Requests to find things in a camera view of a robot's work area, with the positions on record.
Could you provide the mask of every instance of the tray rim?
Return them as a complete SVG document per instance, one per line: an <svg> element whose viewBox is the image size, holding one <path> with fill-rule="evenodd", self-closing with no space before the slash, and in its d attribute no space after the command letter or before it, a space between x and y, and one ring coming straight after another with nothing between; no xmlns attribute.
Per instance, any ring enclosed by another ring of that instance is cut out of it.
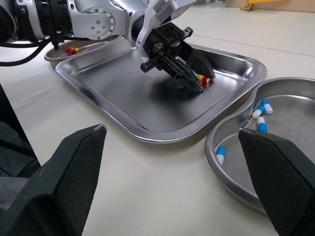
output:
<svg viewBox="0 0 315 236"><path fill-rule="evenodd" d="M304 80L304 81L311 81L315 82L315 79L309 79L309 78L302 78L302 77L280 77L280 78L274 78L269 79L267 81L264 81L263 83L260 83L257 85L251 92L248 100L239 108L237 111L235 111L233 114L223 118L221 121L219 121L209 132L206 138L205 142L205 151L206 151L206 157L209 162L209 165L212 169L212 171L215 173L217 178L220 180L220 182L224 185L224 187L228 188L233 194L236 196L242 198L245 200L248 204L252 205L253 209L256 211L266 214L265 210L257 196L256 193L252 193L248 188L244 188L242 184L237 182L233 177L231 177L221 166L221 164L218 162L216 158L216 153L213 147L213 141L214 136L216 134L216 131L218 128L223 125L226 121L235 118L245 112L250 106L255 102L256 95L258 90L268 83L273 83L277 81L285 81L285 80Z"/></svg>
<svg viewBox="0 0 315 236"><path fill-rule="evenodd" d="M222 112L224 112L229 106L235 103L238 99L243 97L247 92L251 91L256 85L258 85L267 76L267 68L265 67L265 65L255 59L229 53L229 52L224 52L217 49L190 44L193 48L196 48L196 49L204 50L207 52L213 52L213 53L221 54L228 57L234 57L234 58L238 58L238 59L250 62L257 68L257 73L250 80L244 83L241 87L231 92L227 97L221 100L218 104L216 104L211 109L203 113L194 122L188 124L187 126L181 129L167 131L167 132L150 131L140 126L137 126L134 122L130 120L129 117L125 118L124 124L122 124L122 122L120 122L117 118L115 118L115 115L113 115L117 113L117 111L116 112L114 111L114 107L112 107L110 104L107 104L108 107L104 109L103 107L100 107L99 105L97 105L89 96L89 94L91 94L91 91L87 87L85 87L82 83L80 83L78 80L76 80L73 76L71 76L70 74L68 74L62 69L62 67L65 64L68 64L70 61L78 57L84 57L86 54L93 53L96 50L103 50L106 47L110 47L111 44L117 43L121 40L125 40L125 39L117 38L110 41L106 45L100 46L98 48L92 49L87 52L83 52L72 58L68 58L57 65L56 72L60 74L66 81L71 83L80 93L82 93L86 98L88 98L94 105L96 105L99 109L101 109L124 131L126 131L128 134L135 137L136 139L149 142L149 143L174 143L174 142L179 142L179 141L188 139L189 137L198 133L202 128L204 128L207 124L209 124L212 120L214 120L217 116L219 116Z"/></svg>

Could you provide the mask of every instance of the red and yellow capsule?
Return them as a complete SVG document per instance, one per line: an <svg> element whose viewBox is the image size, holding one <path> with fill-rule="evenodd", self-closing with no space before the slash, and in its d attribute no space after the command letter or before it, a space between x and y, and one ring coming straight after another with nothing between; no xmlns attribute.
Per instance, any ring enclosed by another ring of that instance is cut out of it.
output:
<svg viewBox="0 0 315 236"><path fill-rule="evenodd" d="M208 77L205 77L203 75L198 75L198 80L202 81L203 83L209 83L210 79Z"/></svg>

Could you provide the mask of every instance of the small metal bowl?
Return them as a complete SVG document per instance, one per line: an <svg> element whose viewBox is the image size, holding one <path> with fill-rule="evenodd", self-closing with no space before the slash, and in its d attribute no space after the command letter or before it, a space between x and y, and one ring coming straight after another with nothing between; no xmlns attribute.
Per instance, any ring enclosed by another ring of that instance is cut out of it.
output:
<svg viewBox="0 0 315 236"><path fill-rule="evenodd" d="M89 51L92 50L94 48L97 48L99 46L103 46L105 44L107 44L109 41L117 38L117 35L113 35L111 37L108 37L104 40L100 40L100 41L94 41L94 40L89 40L89 41L69 41L66 43L63 43L61 45L59 45L59 50L55 51L55 49L51 49L49 50L46 54L45 54L45 60L50 62L51 66L55 69L56 66L70 58L73 57L77 54L82 53L83 51ZM75 55L69 55L68 53L66 53L67 49L71 49L71 48L79 48L80 51L75 54Z"/></svg>

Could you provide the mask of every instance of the stainless steel tray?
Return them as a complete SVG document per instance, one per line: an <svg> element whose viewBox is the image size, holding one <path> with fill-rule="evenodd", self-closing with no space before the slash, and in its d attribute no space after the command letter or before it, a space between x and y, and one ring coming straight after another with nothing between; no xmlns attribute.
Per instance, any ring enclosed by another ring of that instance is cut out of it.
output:
<svg viewBox="0 0 315 236"><path fill-rule="evenodd" d="M213 63L215 83L191 100L171 102L151 96L164 71L140 70L145 60L124 39L61 62L56 71L130 135L147 142L186 139L214 120L267 75L251 58L193 45Z"/></svg>
<svg viewBox="0 0 315 236"><path fill-rule="evenodd" d="M311 79L278 78L261 83L242 107L213 127L205 145L209 164L226 189L262 213L236 132L241 127L257 129L251 115L263 98L268 98L274 109L272 114L264 114L268 133L291 140L315 164L315 80ZM222 166L215 155L218 146L226 149Z"/></svg>

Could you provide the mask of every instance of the yellow object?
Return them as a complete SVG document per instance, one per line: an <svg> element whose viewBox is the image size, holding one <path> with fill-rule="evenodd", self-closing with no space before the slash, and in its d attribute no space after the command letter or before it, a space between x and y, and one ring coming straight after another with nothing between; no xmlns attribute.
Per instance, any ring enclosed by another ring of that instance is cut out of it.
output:
<svg viewBox="0 0 315 236"><path fill-rule="evenodd" d="M241 10L242 11L254 11L255 10L255 6L254 4L247 4L246 6L244 7L241 7Z"/></svg>
<svg viewBox="0 0 315 236"><path fill-rule="evenodd" d="M248 0L248 3L259 3L259 2L271 2L271 1L285 1L285 0Z"/></svg>

